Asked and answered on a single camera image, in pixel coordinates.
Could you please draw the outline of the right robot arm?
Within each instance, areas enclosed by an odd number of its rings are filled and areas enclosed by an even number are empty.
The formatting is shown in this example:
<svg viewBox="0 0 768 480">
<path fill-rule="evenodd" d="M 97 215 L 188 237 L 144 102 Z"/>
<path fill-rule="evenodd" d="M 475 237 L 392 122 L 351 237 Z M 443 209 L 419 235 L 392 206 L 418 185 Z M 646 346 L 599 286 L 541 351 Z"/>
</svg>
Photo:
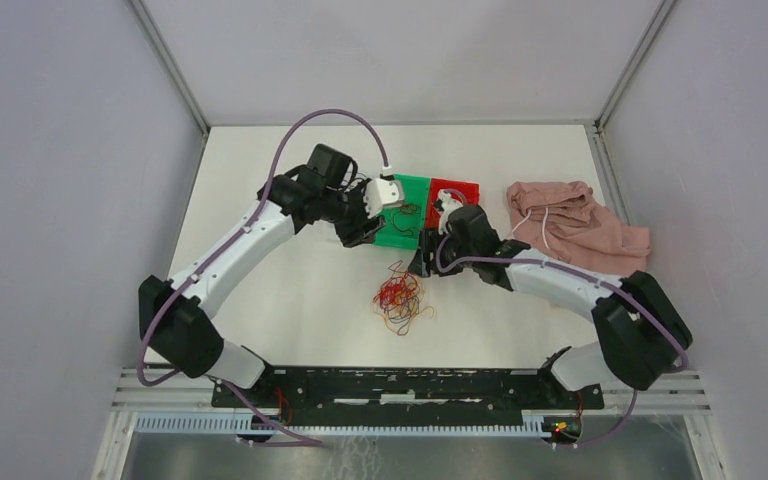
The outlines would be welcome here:
<svg viewBox="0 0 768 480">
<path fill-rule="evenodd" d="M 666 373 L 689 368 L 693 336 L 657 280 L 636 270 L 628 275 L 593 272 L 503 239 L 478 205 L 445 212 L 436 229 L 425 229 L 409 264 L 422 278 L 468 269 L 493 286 L 541 297 L 592 322 L 596 341 L 553 354 L 537 382 L 540 400 L 562 408 L 587 386 L 618 381 L 638 391 Z"/>
</svg>

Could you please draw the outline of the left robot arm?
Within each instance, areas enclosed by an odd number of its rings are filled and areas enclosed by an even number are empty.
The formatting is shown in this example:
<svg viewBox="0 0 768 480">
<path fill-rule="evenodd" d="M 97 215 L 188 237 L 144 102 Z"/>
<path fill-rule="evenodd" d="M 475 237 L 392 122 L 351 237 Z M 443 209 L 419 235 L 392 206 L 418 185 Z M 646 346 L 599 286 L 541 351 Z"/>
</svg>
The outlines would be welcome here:
<svg viewBox="0 0 768 480">
<path fill-rule="evenodd" d="M 278 246 L 318 221 L 333 225 L 342 245 L 371 244 L 385 225 L 383 212 L 404 199 L 392 176 L 344 184 L 357 164 L 318 144 L 309 160 L 270 178 L 257 201 L 211 249 L 171 278 L 151 275 L 138 289 L 140 350 L 153 350 L 189 378 L 232 383 L 251 406 L 275 391 L 267 363 L 224 339 L 212 319 L 239 283 Z"/>
</svg>

